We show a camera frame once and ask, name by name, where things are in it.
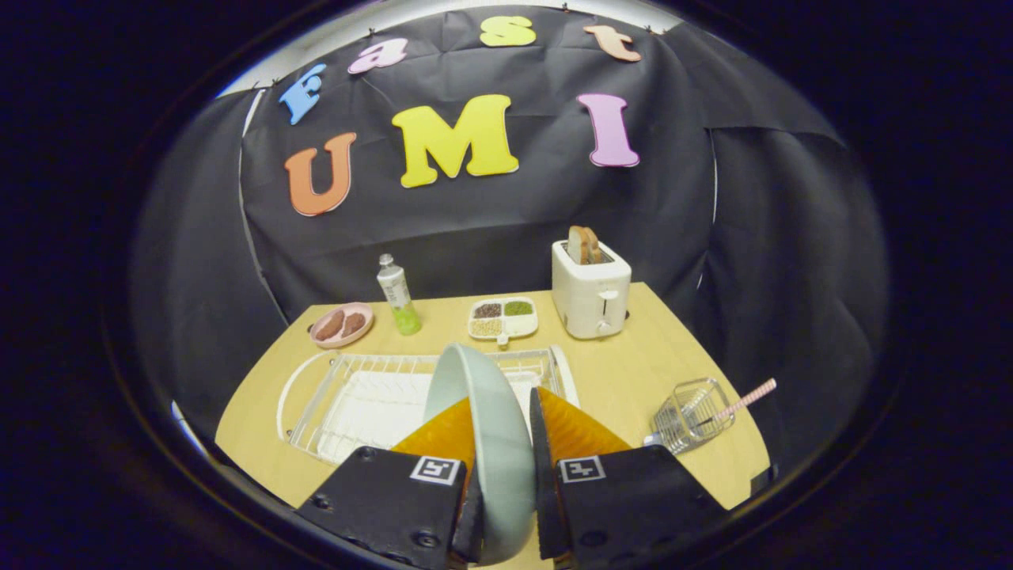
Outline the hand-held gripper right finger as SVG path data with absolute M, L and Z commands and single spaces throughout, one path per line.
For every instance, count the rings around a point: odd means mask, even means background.
M 633 567 L 708 541 L 730 512 L 661 445 L 630 447 L 549 389 L 529 393 L 540 557 Z

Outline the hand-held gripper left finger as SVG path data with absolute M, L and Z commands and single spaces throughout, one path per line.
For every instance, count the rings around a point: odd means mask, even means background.
M 462 569 L 484 551 L 484 494 L 468 398 L 391 450 L 362 445 L 298 513 L 361 549 L 419 569 Z

